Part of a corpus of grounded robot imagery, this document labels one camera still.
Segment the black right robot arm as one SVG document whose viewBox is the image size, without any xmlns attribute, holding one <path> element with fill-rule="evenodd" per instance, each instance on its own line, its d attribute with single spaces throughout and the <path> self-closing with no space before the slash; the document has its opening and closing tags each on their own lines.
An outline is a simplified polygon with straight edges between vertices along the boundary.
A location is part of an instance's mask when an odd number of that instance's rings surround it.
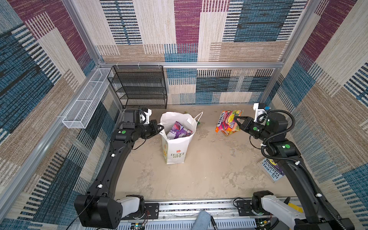
<svg viewBox="0 0 368 230">
<path fill-rule="evenodd" d="M 304 213 L 296 212 L 269 192 L 254 193 L 255 212 L 273 214 L 292 230 L 353 230 L 349 218 L 342 218 L 307 169 L 297 146 L 286 138 L 295 124 L 294 116 L 285 110 L 273 110 L 251 117 L 234 117 L 240 130 L 262 141 L 261 154 L 282 169 L 294 189 Z"/>
</svg>

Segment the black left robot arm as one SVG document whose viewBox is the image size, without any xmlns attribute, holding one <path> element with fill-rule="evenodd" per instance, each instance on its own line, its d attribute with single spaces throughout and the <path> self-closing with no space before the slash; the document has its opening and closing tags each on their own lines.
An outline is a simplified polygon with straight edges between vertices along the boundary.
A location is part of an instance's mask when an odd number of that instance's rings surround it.
<svg viewBox="0 0 368 230">
<path fill-rule="evenodd" d="M 74 201 L 77 219 L 83 227 L 116 229 L 126 216 L 142 219 L 148 216 L 145 200 L 141 195 L 128 195 L 115 199 L 115 191 L 124 163 L 135 150 L 135 142 L 148 140 L 159 134 L 164 127 L 156 120 L 150 120 L 152 111 L 148 108 L 127 109 L 122 121 L 113 132 L 107 156 L 103 165 L 84 195 Z"/>
</svg>

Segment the purple candy bag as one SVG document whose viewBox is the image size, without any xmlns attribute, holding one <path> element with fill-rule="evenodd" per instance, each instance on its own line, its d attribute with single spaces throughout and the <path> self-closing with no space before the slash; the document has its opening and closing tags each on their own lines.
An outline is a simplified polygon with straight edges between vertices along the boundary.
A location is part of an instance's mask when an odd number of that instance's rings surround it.
<svg viewBox="0 0 368 230">
<path fill-rule="evenodd" d="M 166 137 L 168 140 L 175 140 L 178 138 L 188 137 L 192 133 L 193 131 L 185 128 L 181 123 L 176 121 Z"/>
</svg>

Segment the orange Fox's fruits candy bag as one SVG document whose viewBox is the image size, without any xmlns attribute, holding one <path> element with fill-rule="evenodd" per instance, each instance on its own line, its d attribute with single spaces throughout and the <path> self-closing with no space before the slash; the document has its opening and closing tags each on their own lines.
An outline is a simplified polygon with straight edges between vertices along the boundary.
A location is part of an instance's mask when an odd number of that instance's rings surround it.
<svg viewBox="0 0 368 230">
<path fill-rule="evenodd" d="M 240 117 L 242 113 L 243 110 L 223 110 L 217 122 L 215 132 L 218 133 L 221 131 L 225 136 L 229 136 L 239 131 L 240 129 L 235 122 L 235 117 Z"/>
</svg>

